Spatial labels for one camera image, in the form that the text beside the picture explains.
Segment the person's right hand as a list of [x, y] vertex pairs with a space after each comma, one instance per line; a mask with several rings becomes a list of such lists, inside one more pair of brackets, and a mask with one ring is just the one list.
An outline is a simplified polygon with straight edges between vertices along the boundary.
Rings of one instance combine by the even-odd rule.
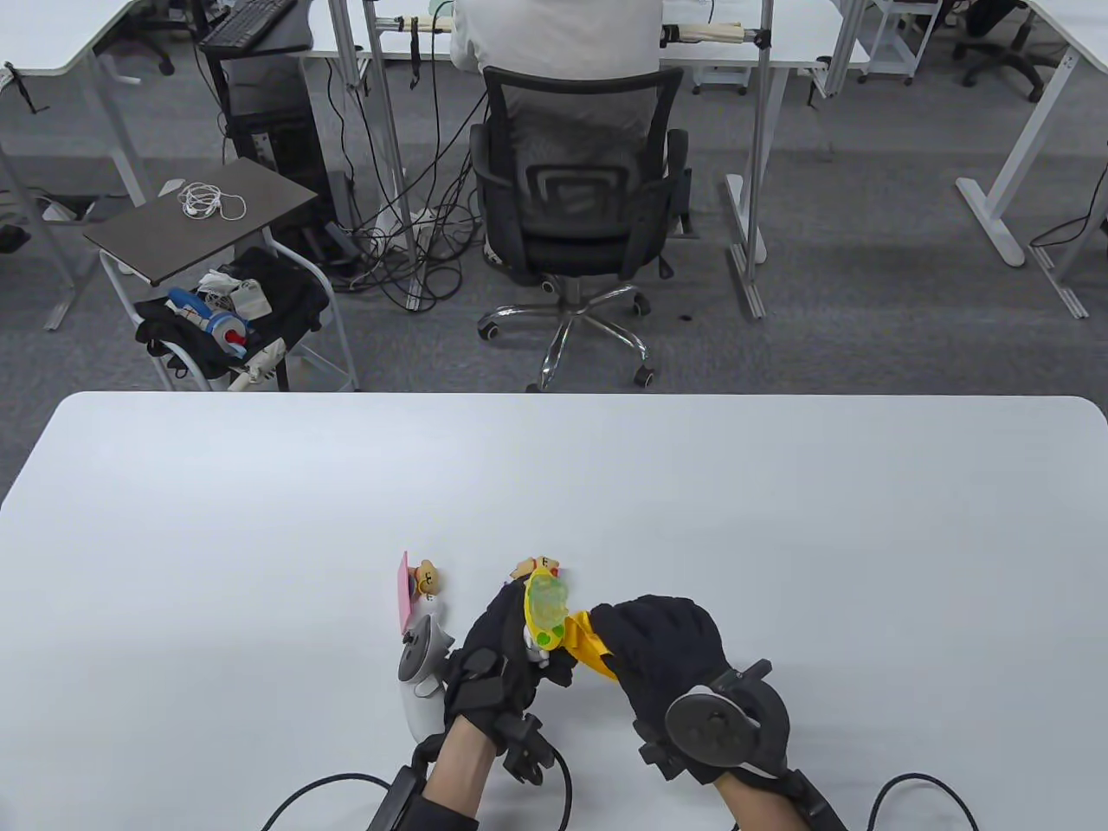
[[729, 773], [796, 798], [787, 767], [790, 717], [755, 667], [727, 660], [716, 622], [688, 598], [645, 595], [589, 611], [604, 661], [634, 710], [646, 763], [714, 784]]

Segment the person's left hand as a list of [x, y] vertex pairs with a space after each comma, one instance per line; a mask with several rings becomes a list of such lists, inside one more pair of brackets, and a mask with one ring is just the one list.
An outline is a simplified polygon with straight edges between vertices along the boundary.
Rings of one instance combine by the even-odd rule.
[[577, 660], [558, 650], [546, 665], [529, 660], [524, 642], [524, 593], [522, 578], [504, 584], [468, 630], [462, 646], [448, 660], [447, 728], [458, 717], [473, 725], [494, 745], [495, 755], [506, 752], [507, 742], [497, 722], [522, 720], [546, 680], [567, 688]]

